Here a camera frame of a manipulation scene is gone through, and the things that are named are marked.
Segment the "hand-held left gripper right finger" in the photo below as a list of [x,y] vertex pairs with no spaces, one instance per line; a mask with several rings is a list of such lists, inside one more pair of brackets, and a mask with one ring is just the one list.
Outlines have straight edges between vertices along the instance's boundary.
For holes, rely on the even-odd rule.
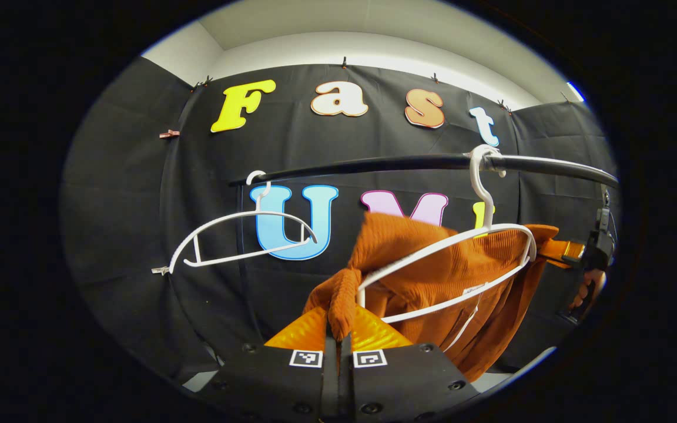
[[437,345],[412,343],[361,306],[341,343],[338,385],[346,421],[441,421],[480,395]]

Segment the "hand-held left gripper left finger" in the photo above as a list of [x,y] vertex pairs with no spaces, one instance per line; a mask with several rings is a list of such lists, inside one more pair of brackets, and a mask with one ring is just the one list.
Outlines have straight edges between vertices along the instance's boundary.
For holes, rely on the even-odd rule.
[[244,344],[198,392],[241,421],[329,421],[339,360],[327,312],[313,308],[264,344]]

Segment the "white clothes hanger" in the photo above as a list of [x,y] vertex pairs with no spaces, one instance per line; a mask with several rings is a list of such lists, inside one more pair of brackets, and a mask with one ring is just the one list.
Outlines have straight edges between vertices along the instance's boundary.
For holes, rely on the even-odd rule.
[[435,252],[442,251],[446,249],[446,247],[454,246],[455,244],[461,243],[464,240],[473,239],[478,236],[485,236],[491,233],[505,232],[508,230],[524,233],[527,239],[525,241],[524,251],[521,255],[518,265],[499,278],[486,282],[485,284],[481,284],[480,286],[468,289],[468,291],[463,292],[454,299],[446,300],[442,303],[428,306],[427,308],[422,308],[422,310],[409,311],[408,313],[385,317],[382,319],[382,321],[386,323],[395,323],[402,320],[421,317],[422,315],[433,313],[433,311],[440,311],[443,310],[443,308],[448,308],[449,306],[462,303],[465,300],[481,295],[489,289],[496,287],[501,282],[509,279],[511,276],[516,275],[522,270],[522,268],[526,267],[527,263],[534,262],[535,259],[537,259],[537,242],[535,241],[534,234],[529,228],[519,224],[494,224],[492,222],[492,215],[494,214],[495,209],[494,200],[492,199],[491,193],[482,184],[480,169],[481,165],[484,163],[484,159],[502,158],[500,151],[496,147],[481,145],[474,148],[472,152],[469,152],[468,158],[470,158],[470,180],[472,189],[484,202],[484,217],[481,227],[468,230],[467,232],[458,233],[457,235],[448,237],[441,241],[436,241],[436,243],[422,247],[422,249],[419,249],[419,251],[413,252],[393,263],[390,263],[386,267],[380,268],[379,270],[368,274],[357,289],[357,303],[360,306],[366,306],[365,290],[368,289],[368,287],[374,282],[380,281],[382,278],[389,276],[395,271],[401,270],[401,268],[411,265],[412,263],[415,263],[422,258],[428,257]]
[[[284,212],[278,212],[278,211],[267,211],[262,208],[262,201],[266,198],[266,196],[269,195],[269,193],[272,190],[272,183],[267,180],[265,187],[263,190],[256,196],[255,200],[255,209],[250,210],[250,211],[240,211],[236,212],[233,214],[228,214],[224,215],[223,217],[219,217],[218,219],[210,220],[209,222],[206,222],[202,225],[199,225],[199,227],[195,228],[192,230],[181,242],[178,244],[177,248],[174,250],[171,260],[169,262],[169,265],[167,267],[169,268],[169,273],[167,275],[172,275],[175,270],[176,270],[176,265],[177,262],[180,258],[180,255],[182,254],[183,250],[185,249],[188,244],[193,244],[193,251],[195,253],[195,259],[194,260],[189,260],[189,259],[183,259],[183,264],[187,265],[188,267],[193,267],[193,268],[200,268],[200,267],[212,267],[214,265],[218,265],[221,263],[228,263],[232,261],[238,261],[238,260],[244,260],[247,258],[253,258],[253,257],[258,257],[258,256],[263,256],[266,254],[271,254],[275,252],[280,252],[280,251],[286,251],[288,249],[293,249],[294,247],[301,247],[304,244],[308,243],[314,243],[316,244],[318,242],[317,234],[314,232],[314,230],[303,220],[299,219],[295,215],[284,213]],[[236,219],[243,219],[244,217],[260,217],[260,216],[274,216],[274,217],[284,217],[284,219],[287,220],[293,220],[295,222],[298,222],[300,224],[300,235],[301,239],[298,243],[290,243],[290,244],[285,244],[284,246],[280,247],[271,247],[270,249],[265,249],[265,250],[260,250],[260,251],[254,251],[250,253],[242,253],[242,254],[237,254],[234,256],[229,256],[229,257],[224,257],[224,258],[215,258],[211,260],[202,260],[202,252],[200,249],[200,241],[199,241],[199,236],[205,232],[205,230],[214,227],[215,225],[222,224],[224,222],[227,222],[229,220],[236,220]]]

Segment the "orange shirt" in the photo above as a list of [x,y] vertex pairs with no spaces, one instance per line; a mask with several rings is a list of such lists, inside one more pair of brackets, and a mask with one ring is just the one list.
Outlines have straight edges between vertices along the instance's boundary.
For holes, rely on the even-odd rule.
[[[356,323],[356,292],[369,273],[453,235],[452,229],[408,217],[366,213],[346,268],[312,289],[304,313],[322,308],[335,338],[343,339]],[[385,318],[452,300],[513,270],[526,245],[527,235],[516,230],[460,241],[368,286],[366,310]],[[515,337],[546,264],[538,256],[496,287],[392,327],[414,344],[438,345],[474,382]]]

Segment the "black backdrop cloth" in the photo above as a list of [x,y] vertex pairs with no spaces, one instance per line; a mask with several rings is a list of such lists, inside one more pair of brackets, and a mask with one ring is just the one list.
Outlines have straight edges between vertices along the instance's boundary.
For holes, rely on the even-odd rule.
[[[279,180],[263,208],[306,220],[318,242],[214,267],[171,260],[196,227],[252,210],[250,172],[346,160],[467,153],[482,143],[470,109],[494,120],[505,155],[618,174],[599,120],[580,103],[506,112],[447,83],[364,65],[288,65],[191,88],[140,58],[97,99],[73,139],[60,187],[65,256],[87,306],[123,347],[184,384],[300,316],[344,268],[367,210],[475,227],[465,170]],[[167,130],[180,136],[160,139]]]

